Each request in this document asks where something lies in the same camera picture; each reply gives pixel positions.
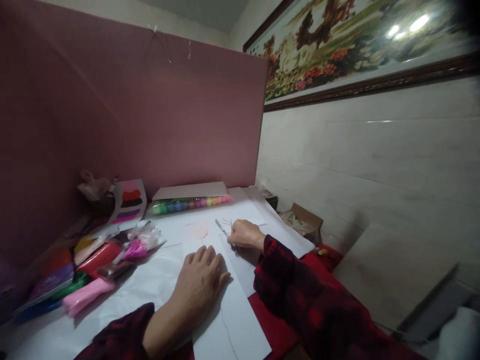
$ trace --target plaid shirt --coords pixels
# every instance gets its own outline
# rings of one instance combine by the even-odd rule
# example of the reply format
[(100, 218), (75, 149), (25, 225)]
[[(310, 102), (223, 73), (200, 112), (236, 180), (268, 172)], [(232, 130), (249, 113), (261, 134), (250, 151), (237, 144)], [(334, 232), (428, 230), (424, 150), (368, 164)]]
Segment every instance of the plaid shirt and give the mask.
[[(423, 359), (384, 334), (335, 279), (319, 281), (279, 241), (267, 235), (254, 287), (265, 306), (299, 335), (312, 359)], [(148, 360), (143, 335), (154, 314), (148, 303), (103, 329), (76, 360)]]

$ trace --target pink wall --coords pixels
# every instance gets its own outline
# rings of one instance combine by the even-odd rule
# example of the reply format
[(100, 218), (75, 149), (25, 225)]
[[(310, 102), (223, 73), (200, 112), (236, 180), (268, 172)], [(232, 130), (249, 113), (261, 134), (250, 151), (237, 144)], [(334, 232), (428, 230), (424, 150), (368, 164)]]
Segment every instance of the pink wall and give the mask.
[(0, 262), (22, 268), (79, 215), (78, 173), (1, 20)]
[(264, 59), (31, 0), (0, 0), (0, 20), (3, 238), (29, 251), (16, 265), (68, 227), (81, 169), (150, 196), (255, 182)]
[(160, 186), (254, 184), (264, 59), (41, 2), (11, 6), (33, 27), (17, 36), (79, 167), (141, 178), (150, 196)]

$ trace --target picture frame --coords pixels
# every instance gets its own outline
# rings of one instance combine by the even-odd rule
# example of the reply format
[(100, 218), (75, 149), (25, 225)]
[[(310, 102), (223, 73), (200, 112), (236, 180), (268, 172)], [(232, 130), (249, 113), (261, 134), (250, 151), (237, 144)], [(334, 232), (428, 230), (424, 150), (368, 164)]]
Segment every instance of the picture frame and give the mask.
[[(264, 111), (270, 112), (292, 107), (317, 104), (336, 99), (343, 99), (368, 93), (396, 90), (400, 87), (436, 81), (445, 81), (448, 79), (471, 76), (480, 73), (480, 65), (478, 62), (480, 49), (477, 48), (477, 43), (475, 41), (476, 39), (469, 34), (465, 34), (467, 31), (465, 28), (466, 24), (452, 23), (452, 21), (447, 19), (446, 16), (441, 18), (438, 14), (443, 13), (441, 11), (435, 11), (438, 9), (433, 7), (433, 5), (438, 5), (438, 3), (441, 3), (441, 5), (445, 6), (445, 9), (447, 9), (445, 10), (444, 8), (441, 8), (441, 10), (444, 10), (444, 15), (450, 15), (450, 12), (454, 11), (454, 9), (448, 7), (450, 4), (448, 1), (450, 0), (441, 0), (440, 2), (437, 1), (435, 3), (433, 0), (417, 0), (416, 2), (418, 4), (421, 3), (421, 6), (417, 6), (415, 9), (412, 9), (411, 14), (408, 12), (410, 7), (406, 7), (407, 1), (409, 0), (283, 0), (243, 45), (244, 53), (262, 56), (264, 58), (268, 58), (269, 60)], [(322, 28), (322, 25), (329, 17), (327, 11), (328, 7), (330, 10), (332, 7), (337, 7), (337, 10), (334, 10), (337, 12), (334, 14), (338, 14), (338, 12), (343, 9), (343, 20), (340, 16), (340, 20), (337, 23), (333, 21), (335, 26), (332, 26), (329, 29), (329, 41), (317, 41), (320, 43), (312, 44), (315, 36), (321, 36), (321, 31), (319, 29)], [(375, 11), (370, 11), (367, 14), (368, 16), (365, 16), (364, 13), (370, 8), (373, 8)], [(426, 25), (425, 29), (420, 29), (421, 31), (417, 30), (417, 33), (410, 34), (410, 29), (413, 29), (415, 26), (418, 27), (419, 22), (415, 18), (418, 20), (420, 20), (422, 17), (423, 19), (426, 18), (425, 15), (421, 15), (423, 12), (427, 13), (426, 16), (432, 18), (430, 19), (431, 25)], [(387, 21), (385, 21), (385, 14), (390, 15), (390, 18), (388, 18)], [(287, 20), (290, 18), (292, 18), (292, 20), (289, 21), (288, 24), (290, 25), (288, 27), (286, 25), (282, 25), (286, 24)], [(321, 72), (317, 70), (319, 68), (321, 69), (321, 65), (318, 64), (318, 61), (311, 61), (311, 64), (314, 65), (311, 70), (308, 70), (309, 64), (307, 61), (303, 64), (303, 66), (298, 65), (300, 69), (297, 70), (291, 65), (292, 62), (286, 65), (287, 61), (290, 61), (286, 59), (287, 56), (293, 58), (290, 53), (296, 54), (296, 59), (298, 59), (301, 57), (301, 51), (304, 48), (313, 48), (312, 51), (314, 54), (321, 54), (321, 50), (323, 47), (325, 47), (325, 45), (329, 43), (333, 44), (336, 40), (336, 34), (334, 31), (336, 29), (335, 27), (343, 24), (342, 26), (345, 28), (346, 25), (344, 24), (352, 19), (355, 19), (355, 25), (357, 29), (362, 24), (367, 24), (368, 19), (375, 19), (376, 22), (374, 22), (374, 24), (381, 24), (381, 26), (384, 29), (387, 29), (387, 31), (384, 37), (380, 37), (375, 35), (372, 36), (371, 33), (365, 34), (365, 31), (362, 32), (362, 30), (359, 30), (358, 33), (360, 35), (355, 35), (356, 37), (353, 37), (354, 41), (352, 43), (349, 44), (348, 41), (344, 41), (343, 45), (339, 46), (339, 48), (341, 48), (341, 51), (339, 51), (339, 56), (334, 56), (336, 51), (340, 50), (339, 48), (333, 47), (328, 50), (332, 55), (327, 62), (323, 62), (323, 69), (327, 67), (333, 68), (331, 64), (334, 64), (338, 69), (345, 69), (344, 77), (341, 76), (343, 74), (341, 72), (338, 78), (332, 79), (333, 74), (330, 72), (328, 73), (329, 78), (321, 79), (321, 82), (327, 81), (326, 83), (320, 83), (318, 86), (314, 86), (315, 83), (312, 82), (312, 79), (317, 80), (320, 79), (320, 77), (317, 78), (311, 74), (312, 71), (315, 71), (313, 75)], [(300, 41), (302, 39), (299, 34), (301, 33), (301, 27), (304, 24), (306, 25), (303, 27), (303, 34), (306, 33), (308, 37), (303, 37), (307, 40), (304, 41), (304, 44), (302, 44)], [(283, 26), (283, 28), (281, 30), (277, 30), (276, 27), (278, 28), (280, 26)], [(361, 57), (361, 52), (367, 46), (359, 46), (360, 41), (363, 41), (362, 37), (367, 38), (366, 41), (368, 45), (377, 43), (376, 49), (374, 50), (380, 51), (380, 53), (392, 53), (391, 45), (389, 44), (390, 41), (395, 42), (397, 47), (399, 44), (402, 46), (402, 41), (394, 40), (395, 37), (398, 37), (398, 35), (402, 34), (399, 33), (400, 29), (397, 29), (397, 27), (407, 28), (407, 35), (405, 36), (405, 39), (402, 40), (409, 47), (412, 47), (413, 44), (413, 49), (415, 46), (418, 46), (419, 42), (429, 42), (427, 45), (430, 45), (430, 43), (435, 43), (433, 40), (438, 41), (438, 39), (441, 39), (441, 37), (444, 36), (443, 32), (446, 34), (445, 37), (447, 39), (450, 40), (450, 38), (452, 38), (456, 42), (452, 40), (451, 43), (448, 43), (451, 48), (448, 48), (447, 46), (443, 52), (437, 51), (437, 53), (432, 55), (430, 55), (428, 52), (421, 53), (415, 49), (420, 56), (412, 56), (412, 58), (407, 56), (406, 59), (402, 59), (403, 61), (391, 59), (392, 57), (390, 56), (391, 60), (388, 62), (386, 60), (388, 56), (382, 54), (384, 59), (383, 63), (380, 63), (378, 66), (372, 66), (372, 71), (368, 71), (367, 69), (364, 72), (360, 72), (356, 68), (352, 68), (353, 63), (358, 65), (359, 61), (364, 59), (364, 57)], [(389, 36), (389, 34), (393, 33), (394, 30), (396, 30), (396, 34), (393, 34), (393, 37)], [(378, 34), (381, 31), (382, 29), (377, 31), (374, 30), (373, 33)], [(325, 31), (323, 34), (323, 38), (327, 39), (328, 36), (325, 37)], [(292, 44), (295, 44), (293, 42), (294, 38), (296, 38), (296, 47), (292, 46)], [(288, 43), (290, 43), (290, 49), (292, 49), (292, 51), (285, 55), (285, 49)], [(382, 46), (388, 47), (388, 51), (382, 51)], [(343, 55), (343, 53), (349, 53), (351, 48), (355, 47), (357, 47), (355, 49), (355, 56), (357, 56), (357, 58), (351, 56), (347, 59), (347, 62), (349, 62), (349, 67), (344, 66), (345, 64), (342, 64), (338, 61), (338, 59), (342, 60), (341, 55)], [(288, 70), (291, 70), (291, 73), (293, 74), (290, 77), (284, 76), (284, 74), (290, 74)], [(283, 81), (283, 83), (281, 86), (278, 86), (280, 81)], [(307, 88), (308, 86), (306, 82), (309, 82), (311, 88)], [(275, 92), (272, 96), (272, 92), (274, 91), (272, 89), (277, 90), (283, 89), (284, 87), (289, 87), (285, 92), (285, 96), (281, 96), (281, 91)]]

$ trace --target cardboard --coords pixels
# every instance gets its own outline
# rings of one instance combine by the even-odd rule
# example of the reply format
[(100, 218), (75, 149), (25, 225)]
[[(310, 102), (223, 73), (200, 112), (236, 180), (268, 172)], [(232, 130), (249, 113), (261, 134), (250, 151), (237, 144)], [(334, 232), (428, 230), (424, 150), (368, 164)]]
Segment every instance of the cardboard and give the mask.
[(227, 187), (222, 181), (161, 187), (153, 196), (153, 200), (207, 198), (219, 196), (227, 196)]
[[(298, 220), (307, 223), (308, 225), (310, 225), (313, 228), (313, 230), (309, 231), (306, 234), (298, 231), (294, 226), (292, 226), (293, 224), (291, 222), (285, 221), (284, 216), (282, 216), (282, 215), (286, 215), (289, 212), (294, 213), (295, 217)], [(314, 244), (321, 243), (322, 236), (320, 235), (320, 228), (322, 227), (322, 224), (324, 223), (324, 221), (320, 217), (318, 217), (315, 214), (311, 213), (310, 211), (304, 209), (303, 207), (301, 207), (300, 205), (298, 205), (295, 202), (291, 206), (291, 209), (288, 210), (288, 211), (282, 212), (280, 214), (280, 217), (282, 218), (282, 220), (285, 224), (287, 224), (289, 227), (293, 228), (295, 231), (297, 231), (297, 233), (302, 235), (305, 239), (311, 241)]]

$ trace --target craft supplies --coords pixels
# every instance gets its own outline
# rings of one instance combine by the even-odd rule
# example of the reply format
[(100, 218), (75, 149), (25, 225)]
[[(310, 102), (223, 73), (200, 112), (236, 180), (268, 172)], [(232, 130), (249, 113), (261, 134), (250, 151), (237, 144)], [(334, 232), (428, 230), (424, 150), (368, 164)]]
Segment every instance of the craft supplies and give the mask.
[(155, 200), (151, 209), (155, 215), (166, 215), (198, 208), (209, 208), (216, 205), (230, 203), (231, 201), (232, 196), (227, 190), (226, 196)]
[(95, 239), (91, 238), (89, 235), (82, 237), (75, 246), (73, 253), (77, 255), (81, 250), (88, 248), (90, 245), (93, 244)]
[(90, 235), (92, 238), (134, 228), (144, 216), (147, 196), (142, 180), (117, 182), (113, 194), (114, 211), (108, 222)]
[[(223, 226), (220, 224), (220, 221), (218, 219), (215, 219), (215, 224), (220, 228), (221, 232), (225, 234), (225, 236), (228, 238), (229, 236), (227, 235), (227, 232), (224, 230)], [(237, 258), (240, 257), (237, 247), (235, 245), (230, 244), (231, 249), (235, 252), (235, 256)]]
[(92, 278), (97, 279), (99, 277), (97, 270), (115, 260), (122, 250), (122, 244), (118, 240), (111, 239), (87, 261), (82, 263), (77, 270), (87, 273)]
[(130, 268), (134, 268), (135, 264), (130, 261), (121, 261), (115, 264), (113, 261), (107, 265), (100, 267), (97, 270), (97, 274), (100, 278), (107, 282), (111, 282), (118, 278), (121, 274)]
[(50, 299), (61, 300), (64, 297), (70, 295), (71, 293), (77, 291), (78, 289), (83, 288), (90, 282), (90, 280), (90, 276), (88, 276), (85, 272), (77, 271), (73, 276), (73, 282), (64, 289), (53, 294)]
[(49, 276), (42, 278), (33, 286), (28, 302), (19, 307), (15, 313), (19, 314), (23, 310), (48, 299), (53, 294), (68, 287), (72, 283), (73, 278), (74, 265), (72, 263), (61, 267)]
[(84, 248), (83, 250), (80, 250), (76, 255), (75, 255), (75, 265), (79, 266), (82, 264), (85, 260), (87, 260), (90, 255), (92, 255), (97, 249), (99, 249), (103, 244), (107, 242), (107, 240), (113, 238), (115, 234), (106, 234), (100, 236), (98, 239), (96, 239), (90, 246)]
[(73, 278), (74, 265), (70, 262), (37, 282), (30, 293), (28, 301), (40, 298), (65, 282), (70, 281), (71, 283)]
[(100, 294), (108, 293), (113, 289), (115, 289), (114, 282), (105, 281), (99, 277), (87, 286), (68, 295), (63, 299), (62, 304), (68, 310), (68, 316), (73, 318)]
[(130, 240), (130, 247), (123, 257), (125, 260), (144, 258), (150, 250), (167, 242), (161, 235), (160, 229), (151, 222), (147, 222), (145, 226), (133, 228), (128, 232), (127, 237)]
[(72, 253), (68, 248), (61, 248), (52, 252), (45, 260), (43, 260), (38, 270), (42, 277), (47, 277), (56, 270), (72, 263)]
[(62, 306), (61, 300), (47, 299), (21, 311), (13, 320), (15, 324), (22, 324), (37, 318), (43, 314), (47, 314)]

